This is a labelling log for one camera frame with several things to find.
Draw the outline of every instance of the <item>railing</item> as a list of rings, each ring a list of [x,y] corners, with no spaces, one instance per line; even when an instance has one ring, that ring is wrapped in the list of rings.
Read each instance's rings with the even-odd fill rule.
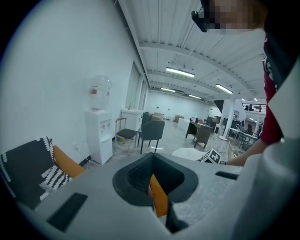
[[[259,112],[259,113],[266,113],[267,112],[267,105],[266,104],[246,104],[243,103],[243,108],[245,111],[251,112]]]

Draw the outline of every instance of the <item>stool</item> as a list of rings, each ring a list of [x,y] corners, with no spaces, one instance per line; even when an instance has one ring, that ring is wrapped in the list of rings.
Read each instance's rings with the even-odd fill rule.
[[[219,142],[220,140],[222,141],[222,142],[221,142],[221,145],[220,145],[219,147],[215,147],[215,148],[219,148],[219,149],[220,149],[220,148],[222,147],[223,142],[226,142],[226,143],[227,143],[227,146],[226,146],[226,148],[225,148],[225,152],[220,152],[220,151],[219,151],[219,153],[226,153],[226,152],[227,152],[226,149],[228,148],[228,143],[229,143],[229,141],[228,141],[228,139],[224,138],[224,137],[221,136],[221,135],[218,136],[217,141],[215,142],[215,144],[214,144],[212,147],[214,147],[214,146],[217,144],[217,142]]]

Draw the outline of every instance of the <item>white cabinet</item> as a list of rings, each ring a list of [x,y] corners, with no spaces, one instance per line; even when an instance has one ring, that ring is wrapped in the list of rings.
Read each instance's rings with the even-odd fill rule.
[[[142,125],[143,111],[141,110],[121,110],[121,117],[127,118],[126,128],[137,131]]]
[[[90,157],[104,164],[113,155],[112,117],[107,111],[85,112],[86,141]]]

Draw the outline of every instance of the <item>power cord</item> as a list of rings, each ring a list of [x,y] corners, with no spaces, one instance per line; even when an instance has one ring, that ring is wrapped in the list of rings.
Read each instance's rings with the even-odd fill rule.
[[[76,147],[75,149],[78,151],[78,153],[80,154],[80,156],[81,156],[82,158],[84,158],[84,160],[88,160],[90,163],[95,164],[95,165],[97,165],[97,166],[102,166],[102,164],[94,163],[93,161],[91,161],[91,160],[85,158],[84,156],[82,156],[82,154],[80,153],[78,147]]]

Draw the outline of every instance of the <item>white water dispenser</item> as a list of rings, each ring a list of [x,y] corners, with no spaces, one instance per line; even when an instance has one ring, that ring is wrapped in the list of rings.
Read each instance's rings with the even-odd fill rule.
[[[104,164],[113,155],[112,117],[106,110],[85,112],[86,141],[91,158]]]

